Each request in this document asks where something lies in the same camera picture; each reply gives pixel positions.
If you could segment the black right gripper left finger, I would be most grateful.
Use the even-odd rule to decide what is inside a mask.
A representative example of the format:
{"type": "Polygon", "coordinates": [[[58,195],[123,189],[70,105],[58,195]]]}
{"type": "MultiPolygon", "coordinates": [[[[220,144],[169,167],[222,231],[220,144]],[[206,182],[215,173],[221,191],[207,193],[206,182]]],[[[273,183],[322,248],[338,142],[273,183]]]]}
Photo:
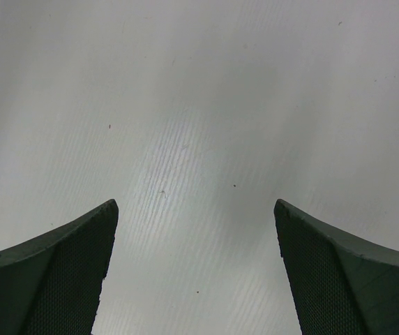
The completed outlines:
{"type": "Polygon", "coordinates": [[[108,200],[0,251],[0,334],[90,334],[118,219],[108,200]]]}

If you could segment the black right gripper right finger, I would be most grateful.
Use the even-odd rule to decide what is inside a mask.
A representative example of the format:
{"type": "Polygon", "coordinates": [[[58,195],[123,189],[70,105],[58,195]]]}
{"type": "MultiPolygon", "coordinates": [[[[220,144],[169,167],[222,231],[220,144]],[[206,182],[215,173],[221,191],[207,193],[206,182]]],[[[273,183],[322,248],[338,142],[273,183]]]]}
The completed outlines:
{"type": "Polygon", "coordinates": [[[399,251],[281,199],[273,213],[302,334],[399,334],[399,251]]]}

